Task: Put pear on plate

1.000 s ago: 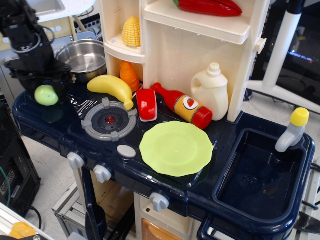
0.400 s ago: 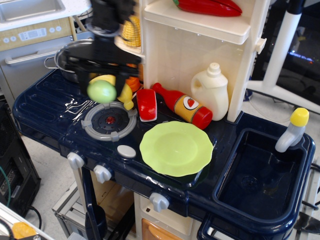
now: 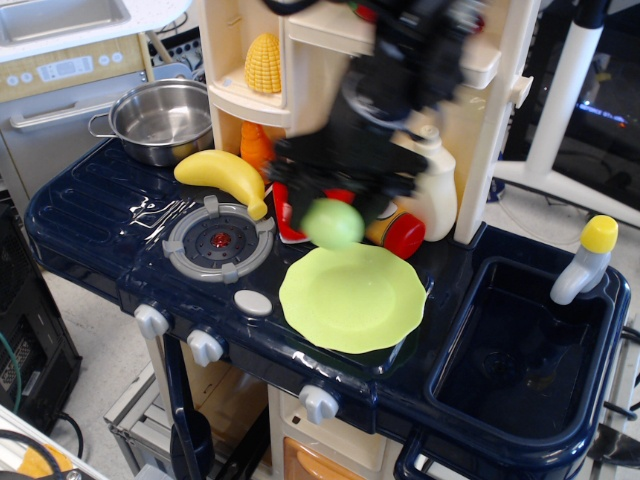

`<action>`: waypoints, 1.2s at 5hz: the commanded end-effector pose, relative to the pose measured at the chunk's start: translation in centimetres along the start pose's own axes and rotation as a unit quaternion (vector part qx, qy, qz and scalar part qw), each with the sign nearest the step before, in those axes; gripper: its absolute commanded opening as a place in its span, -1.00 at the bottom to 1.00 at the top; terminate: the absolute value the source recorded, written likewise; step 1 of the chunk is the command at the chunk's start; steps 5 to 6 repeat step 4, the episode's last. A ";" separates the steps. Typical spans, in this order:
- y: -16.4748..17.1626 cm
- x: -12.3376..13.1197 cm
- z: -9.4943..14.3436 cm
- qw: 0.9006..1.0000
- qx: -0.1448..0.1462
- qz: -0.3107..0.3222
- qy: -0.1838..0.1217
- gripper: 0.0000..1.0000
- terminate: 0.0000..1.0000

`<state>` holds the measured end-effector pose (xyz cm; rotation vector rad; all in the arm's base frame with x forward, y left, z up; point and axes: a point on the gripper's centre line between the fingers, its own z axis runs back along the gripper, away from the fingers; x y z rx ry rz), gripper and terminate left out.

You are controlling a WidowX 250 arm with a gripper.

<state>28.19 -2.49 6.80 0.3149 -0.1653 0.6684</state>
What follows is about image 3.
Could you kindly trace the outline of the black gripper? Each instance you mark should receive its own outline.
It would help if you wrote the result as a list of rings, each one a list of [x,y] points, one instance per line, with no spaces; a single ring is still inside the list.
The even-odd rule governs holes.
[[[402,122],[379,119],[359,102],[338,97],[319,130],[277,141],[267,173],[288,186],[291,228],[303,231],[302,221],[312,203],[325,197],[324,189],[356,193],[352,206],[365,228],[391,197],[409,196],[427,160],[392,141],[405,131]]]

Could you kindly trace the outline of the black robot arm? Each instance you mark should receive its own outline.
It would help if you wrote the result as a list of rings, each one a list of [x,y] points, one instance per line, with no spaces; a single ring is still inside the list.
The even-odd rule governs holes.
[[[393,143],[412,112],[450,100],[460,60],[479,29],[482,1],[366,1],[376,16],[371,55],[352,59],[325,123],[280,140],[268,169],[288,191],[290,225],[302,228],[325,191],[346,190],[370,224],[390,200],[409,196],[426,160]]]

